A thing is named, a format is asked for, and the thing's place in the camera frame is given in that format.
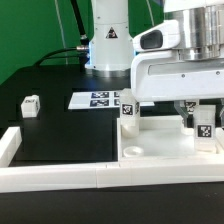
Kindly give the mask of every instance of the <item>white cube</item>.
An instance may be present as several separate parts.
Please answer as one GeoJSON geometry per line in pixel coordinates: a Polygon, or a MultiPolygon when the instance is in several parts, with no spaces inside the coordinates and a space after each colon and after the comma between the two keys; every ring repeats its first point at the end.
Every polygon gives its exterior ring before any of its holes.
{"type": "Polygon", "coordinates": [[[37,117],[40,110],[39,96],[27,96],[21,104],[23,118],[37,117]]]}

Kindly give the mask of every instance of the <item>green wall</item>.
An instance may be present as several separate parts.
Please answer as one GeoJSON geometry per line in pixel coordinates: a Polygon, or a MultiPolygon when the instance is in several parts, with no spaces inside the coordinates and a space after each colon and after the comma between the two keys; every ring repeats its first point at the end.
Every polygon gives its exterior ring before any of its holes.
{"type": "MultiPolygon", "coordinates": [[[[79,45],[78,28],[70,0],[58,0],[67,47],[79,45]]],[[[78,0],[88,36],[93,36],[90,0],[78,0]]],[[[162,8],[151,0],[156,24],[162,21],[162,8]]],[[[145,0],[129,0],[130,34],[152,26],[145,0]]],[[[17,69],[32,65],[43,55],[63,48],[54,0],[0,1],[0,84],[17,69]]],[[[64,60],[47,64],[63,64],[64,60]]]]}

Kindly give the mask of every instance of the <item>white tray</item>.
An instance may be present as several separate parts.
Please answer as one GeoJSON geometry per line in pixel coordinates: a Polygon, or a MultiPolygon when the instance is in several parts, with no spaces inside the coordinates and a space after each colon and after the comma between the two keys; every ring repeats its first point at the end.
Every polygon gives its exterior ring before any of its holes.
{"type": "Polygon", "coordinates": [[[196,151],[194,149],[193,129],[183,134],[182,118],[180,116],[158,116],[140,118],[139,136],[126,138],[122,136],[120,119],[117,121],[118,160],[142,160],[170,157],[187,157],[211,155],[224,152],[224,131],[216,129],[216,148],[213,152],[196,151]],[[132,147],[141,149],[144,155],[126,157],[124,150],[132,147]]]}

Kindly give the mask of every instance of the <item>warning label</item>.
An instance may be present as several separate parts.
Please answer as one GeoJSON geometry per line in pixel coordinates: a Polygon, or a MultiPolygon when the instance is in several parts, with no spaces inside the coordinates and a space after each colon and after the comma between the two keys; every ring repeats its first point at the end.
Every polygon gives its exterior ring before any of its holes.
{"type": "Polygon", "coordinates": [[[114,28],[111,27],[109,33],[107,34],[107,39],[114,39],[118,38],[116,32],[114,31],[114,28]]]}

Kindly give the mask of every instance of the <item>black cable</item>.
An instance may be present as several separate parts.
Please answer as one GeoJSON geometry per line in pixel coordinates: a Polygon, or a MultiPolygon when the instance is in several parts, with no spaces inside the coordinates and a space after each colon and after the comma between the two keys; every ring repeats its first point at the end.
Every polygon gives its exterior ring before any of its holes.
{"type": "Polygon", "coordinates": [[[74,14],[75,14],[75,18],[76,18],[76,21],[77,21],[77,25],[78,25],[78,29],[79,29],[79,33],[80,33],[81,44],[82,45],[88,45],[89,44],[89,39],[88,39],[88,37],[86,35],[86,32],[85,32],[85,28],[84,28],[84,25],[83,25],[83,21],[82,21],[82,17],[81,17],[81,14],[80,14],[78,3],[77,3],[76,0],[71,0],[71,4],[72,4],[73,11],[74,11],[74,14]]]}
{"type": "Polygon", "coordinates": [[[63,52],[69,52],[69,51],[77,51],[76,47],[71,47],[71,48],[64,48],[64,49],[60,49],[57,51],[53,51],[51,53],[46,54],[45,56],[43,56],[40,60],[38,60],[37,62],[34,63],[34,66],[40,66],[40,64],[45,61],[46,59],[49,59],[51,56],[55,55],[55,54],[60,54],[63,52]]]}
{"type": "Polygon", "coordinates": [[[70,56],[56,56],[56,57],[45,57],[35,63],[35,66],[40,66],[42,62],[50,59],[60,59],[60,58],[85,58],[86,54],[79,54],[79,55],[70,55],[70,56]]]}

